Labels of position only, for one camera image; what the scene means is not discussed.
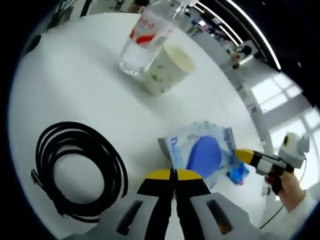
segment paper cup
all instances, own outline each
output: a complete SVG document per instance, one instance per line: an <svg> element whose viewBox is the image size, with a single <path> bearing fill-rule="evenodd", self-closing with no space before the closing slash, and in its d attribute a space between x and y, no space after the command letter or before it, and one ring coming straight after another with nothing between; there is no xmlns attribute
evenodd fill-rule
<svg viewBox="0 0 320 240"><path fill-rule="evenodd" d="M142 84L153 95L166 93L196 67L192 59L177 46L164 46L145 73Z"/></svg>

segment white table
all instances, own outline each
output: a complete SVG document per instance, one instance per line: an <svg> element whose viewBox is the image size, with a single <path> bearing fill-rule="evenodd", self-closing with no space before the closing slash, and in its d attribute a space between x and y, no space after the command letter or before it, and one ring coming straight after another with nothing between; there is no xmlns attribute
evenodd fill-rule
<svg viewBox="0 0 320 240"><path fill-rule="evenodd" d="M168 94L153 97L120 72L120 52L138 17L105 13L67 22L44 33L18 66L9 103L13 161L30 205L59 239L94 225L61 218L30 177L36 168L37 140L54 123L76 121L104 135L123 158L129 192L138 189L148 172L168 167L157 138L196 121L231 126L238 148L262 149L250 115L226 76L179 29L167 42L179 44L192 56L197 71ZM93 163L75 160L58 164L57 184L71 200L92 201L101 192L102 179ZM245 209L258 226L265 208L263 178L250 170L243 186L226 179L215 190Z"/></svg>

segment hand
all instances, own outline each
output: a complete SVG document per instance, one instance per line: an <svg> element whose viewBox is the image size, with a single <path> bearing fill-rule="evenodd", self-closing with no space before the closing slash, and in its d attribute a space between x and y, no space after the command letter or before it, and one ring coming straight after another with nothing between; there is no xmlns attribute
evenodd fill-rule
<svg viewBox="0 0 320 240"><path fill-rule="evenodd" d="M291 212L296 206L303 201L306 196L306 191L302 190L299 181L293 173L284 171L280 176L282 182L282 189L279 192L279 198L283 203L285 209ZM265 176L266 183L272 185L274 178Z"/></svg>

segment plastic water bottle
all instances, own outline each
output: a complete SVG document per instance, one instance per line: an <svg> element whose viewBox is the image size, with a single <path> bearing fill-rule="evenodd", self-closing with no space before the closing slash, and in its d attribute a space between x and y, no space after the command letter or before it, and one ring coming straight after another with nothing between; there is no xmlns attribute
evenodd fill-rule
<svg viewBox="0 0 320 240"><path fill-rule="evenodd" d="M158 0L148 5L122 49L120 69L129 75L139 75L179 23L186 6L193 6L197 1Z"/></svg>

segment label on package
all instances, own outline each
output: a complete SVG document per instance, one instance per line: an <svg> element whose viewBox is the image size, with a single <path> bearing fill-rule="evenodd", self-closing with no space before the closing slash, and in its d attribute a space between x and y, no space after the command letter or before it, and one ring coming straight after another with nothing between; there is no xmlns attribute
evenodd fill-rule
<svg viewBox="0 0 320 240"><path fill-rule="evenodd" d="M156 49L164 43L174 25L163 17L145 9L129 37L145 49Z"/></svg>

